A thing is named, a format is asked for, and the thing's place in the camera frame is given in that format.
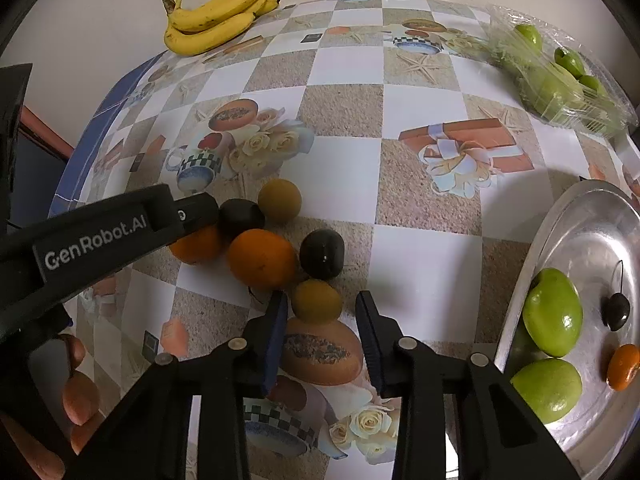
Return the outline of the person's hand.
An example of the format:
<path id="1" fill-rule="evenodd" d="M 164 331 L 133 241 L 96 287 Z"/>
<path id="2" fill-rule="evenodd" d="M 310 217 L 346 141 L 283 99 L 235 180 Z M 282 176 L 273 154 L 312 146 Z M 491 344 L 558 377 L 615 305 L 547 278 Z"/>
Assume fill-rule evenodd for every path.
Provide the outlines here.
<path id="1" fill-rule="evenodd" d="M 57 336 L 54 342 L 58 346 L 65 344 L 70 374 L 61 390 L 58 405 L 70 421 L 68 442 L 78 455 L 104 422 L 104 416 L 100 413 L 99 389 L 87 375 L 78 370 L 86 357 L 86 348 L 82 342 L 77 337 L 67 334 Z M 66 467 L 58 454 L 22 427 L 7 411 L 1 413 L 1 423 L 28 463 L 29 470 L 38 479 L 63 478 Z"/>

